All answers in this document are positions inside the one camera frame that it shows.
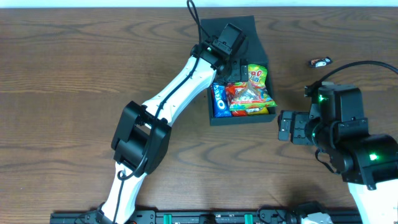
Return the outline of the black gift box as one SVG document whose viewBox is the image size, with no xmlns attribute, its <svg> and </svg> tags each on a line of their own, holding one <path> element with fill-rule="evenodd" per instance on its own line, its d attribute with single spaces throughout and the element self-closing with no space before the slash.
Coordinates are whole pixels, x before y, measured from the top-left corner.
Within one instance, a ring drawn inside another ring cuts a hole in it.
<svg viewBox="0 0 398 224">
<path fill-rule="evenodd" d="M 245 41 L 239 48 L 236 56 L 238 59 L 245 59 L 249 64 L 262 65 L 268 67 L 269 61 L 261 41 L 257 36 L 254 16 L 242 17 L 225 17 L 215 19 L 202 19 L 201 25 L 210 35 L 219 36 L 227 24 L 233 24 L 240 28 L 246 35 Z M 227 118 L 214 117 L 214 102 L 211 95 L 211 88 L 207 89 L 209 119 L 212 126 L 226 126 L 232 124 L 249 124 L 249 123 L 269 123 L 276 117 L 276 108 L 268 109 L 268 114 L 260 114 L 253 116 L 233 116 Z"/>
</svg>

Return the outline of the green Haribo gummy bag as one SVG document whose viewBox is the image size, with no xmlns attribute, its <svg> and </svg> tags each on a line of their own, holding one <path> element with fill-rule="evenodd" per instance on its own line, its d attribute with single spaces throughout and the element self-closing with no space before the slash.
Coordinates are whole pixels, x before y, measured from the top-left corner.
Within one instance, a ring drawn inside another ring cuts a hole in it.
<svg viewBox="0 0 398 224">
<path fill-rule="evenodd" d="M 248 65 L 248 81 L 230 83 L 226 87 L 230 111 L 247 111 L 277 106 L 266 88 L 268 70 L 256 64 Z"/>
</svg>

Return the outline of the red candy bag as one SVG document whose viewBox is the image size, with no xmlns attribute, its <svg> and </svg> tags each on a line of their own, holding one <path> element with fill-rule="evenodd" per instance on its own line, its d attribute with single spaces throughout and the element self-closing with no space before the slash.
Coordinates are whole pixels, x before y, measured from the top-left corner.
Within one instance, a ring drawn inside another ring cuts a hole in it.
<svg viewBox="0 0 398 224">
<path fill-rule="evenodd" d="M 226 90 L 226 96 L 228 99 L 228 104 L 229 107 L 232 105 L 232 99 L 242 90 L 244 90 L 246 87 L 246 82 L 239 82 L 239 83 L 229 83 L 227 84 L 225 90 Z M 237 110 L 237 111 L 231 111 L 231 114 L 235 116 L 247 116 L 248 113 L 245 110 Z"/>
</svg>

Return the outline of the blue Oreo cookie pack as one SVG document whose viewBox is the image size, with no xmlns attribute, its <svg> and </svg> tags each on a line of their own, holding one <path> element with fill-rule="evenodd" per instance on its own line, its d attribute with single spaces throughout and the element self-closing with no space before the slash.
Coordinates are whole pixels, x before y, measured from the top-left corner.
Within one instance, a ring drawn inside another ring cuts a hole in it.
<svg viewBox="0 0 398 224">
<path fill-rule="evenodd" d="M 226 88 L 218 83 L 213 83 L 211 86 L 213 93 L 213 114 L 216 118 L 232 117 L 229 110 L 228 99 L 226 96 Z"/>
</svg>

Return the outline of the yellow sweets bag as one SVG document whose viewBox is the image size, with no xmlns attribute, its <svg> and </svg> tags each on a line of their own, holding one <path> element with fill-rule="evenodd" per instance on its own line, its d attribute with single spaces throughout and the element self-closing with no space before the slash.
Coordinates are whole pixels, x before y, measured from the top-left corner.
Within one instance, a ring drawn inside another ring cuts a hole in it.
<svg viewBox="0 0 398 224">
<path fill-rule="evenodd" d="M 253 115 L 264 115 L 264 114 L 269 114 L 269 111 L 266 107 L 262 107 L 262 108 L 251 108 L 246 110 L 246 113 L 249 116 L 253 116 Z"/>
</svg>

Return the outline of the black Mars mini bar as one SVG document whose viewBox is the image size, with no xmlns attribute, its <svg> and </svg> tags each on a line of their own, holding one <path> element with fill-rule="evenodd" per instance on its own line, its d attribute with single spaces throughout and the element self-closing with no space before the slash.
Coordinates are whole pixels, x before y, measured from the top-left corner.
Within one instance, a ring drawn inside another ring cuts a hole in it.
<svg viewBox="0 0 398 224">
<path fill-rule="evenodd" d="M 324 67 L 333 63 L 330 57 L 316 58 L 308 61 L 308 66 L 310 68 Z"/>
</svg>

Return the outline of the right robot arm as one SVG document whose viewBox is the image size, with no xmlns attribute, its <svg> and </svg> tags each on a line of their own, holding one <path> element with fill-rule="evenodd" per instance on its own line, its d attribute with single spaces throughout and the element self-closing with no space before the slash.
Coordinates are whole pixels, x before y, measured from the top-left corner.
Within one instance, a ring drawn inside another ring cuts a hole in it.
<svg viewBox="0 0 398 224">
<path fill-rule="evenodd" d="M 327 154 L 325 167 L 347 183 L 363 223 L 397 223 L 397 141 L 369 133 L 361 90 L 326 82 L 305 94 L 308 112 L 280 112 L 279 140 Z"/>
</svg>

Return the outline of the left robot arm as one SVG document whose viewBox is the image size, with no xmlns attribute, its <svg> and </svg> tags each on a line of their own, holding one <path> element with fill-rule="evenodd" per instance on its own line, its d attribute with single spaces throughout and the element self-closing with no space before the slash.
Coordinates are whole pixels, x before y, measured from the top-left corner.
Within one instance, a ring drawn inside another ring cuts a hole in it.
<svg viewBox="0 0 398 224">
<path fill-rule="evenodd" d="M 124 107 L 111 141 L 115 176 L 108 199 L 97 212 L 98 223 L 129 220 L 145 177 L 167 152 L 173 123 L 218 75 L 231 72 L 245 38 L 241 29 L 227 24 L 219 36 L 200 40 L 192 48 L 185 66 L 161 92 L 141 105 L 131 101 Z"/>
</svg>

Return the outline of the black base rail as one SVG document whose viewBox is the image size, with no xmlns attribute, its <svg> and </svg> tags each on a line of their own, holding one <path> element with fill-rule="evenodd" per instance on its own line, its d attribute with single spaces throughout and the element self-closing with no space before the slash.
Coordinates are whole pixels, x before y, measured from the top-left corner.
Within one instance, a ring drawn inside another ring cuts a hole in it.
<svg viewBox="0 0 398 224">
<path fill-rule="evenodd" d="M 136 210 L 128 223 L 146 224 L 261 224 L 261 223 L 337 223 L 360 224 L 357 210 L 329 210 L 318 202 L 307 202 L 295 208 L 276 209 L 263 206 L 256 211 L 157 211 Z"/>
</svg>

